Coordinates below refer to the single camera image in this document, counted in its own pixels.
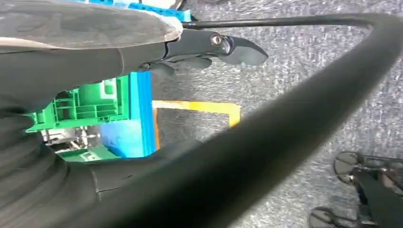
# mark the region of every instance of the gray carpet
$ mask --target gray carpet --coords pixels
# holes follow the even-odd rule
[[[327,13],[400,13],[401,0],[230,0],[217,4],[188,0],[187,8],[202,20],[289,17]],[[232,102],[242,115],[253,112],[351,49],[367,34],[348,27],[281,27],[220,29],[250,39],[267,50],[259,67],[215,62],[207,70],[183,70],[171,78],[154,78],[154,98]],[[244,217],[237,228],[306,227],[309,211],[329,206],[354,216],[354,189],[340,183],[331,163],[339,151],[362,151],[402,157],[402,64],[390,72],[372,99],[291,177]],[[195,137],[204,140],[227,126],[225,115],[161,110],[162,144]]]

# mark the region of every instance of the blue plastic pallet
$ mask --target blue plastic pallet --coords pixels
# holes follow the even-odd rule
[[[109,6],[123,6],[136,10],[147,10],[163,16],[176,17],[180,21],[191,21],[189,10],[161,9],[138,3],[119,5],[119,2],[113,2],[112,0],[90,0],[89,2]],[[101,139],[106,148],[120,157],[144,157],[155,151],[151,72],[131,73],[129,84],[130,120],[101,125]]]

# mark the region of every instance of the green plastic crate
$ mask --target green plastic crate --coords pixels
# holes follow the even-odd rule
[[[45,109],[29,116],[35,125],[27,132],[128,120],[129,77],[112,78],[60,93]]]
[[[71,152],[64,152],[60,153],[59,156],[68,162],[89,162],[119,158],[104,146],[98,146],[89,150],[82,149]]]

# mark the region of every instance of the yellow tape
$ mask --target yellow tape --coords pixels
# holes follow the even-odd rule
[[[184,109],[208,113],[221,113],[230,116],[230,127],[240,121],[240,106],[232,103],[199,101],[153,101],[153,108]]]

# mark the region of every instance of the plastic bin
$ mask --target plastic bin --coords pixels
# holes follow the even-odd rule
[[[82,149],[71,152],[64,152],[60,153],[59,156],[68,162],[89,162],[119,158],[118,156],[111,153],[104,146],[98,146],[89,150]]]
[[[27,132],[74,128],[130,118],[129,77],[83,85],[57,95],[45,109],[30,114],[35,125]]]
[[[129,9],[147,10],[163,16],[191,21],[191,12],[161,9],[137,3]],[[155,152],[155,128],[152,108],[151,72],[130,74],[130,120],[107,123],[100,126],[102,144],[124,158],[145,157]]]

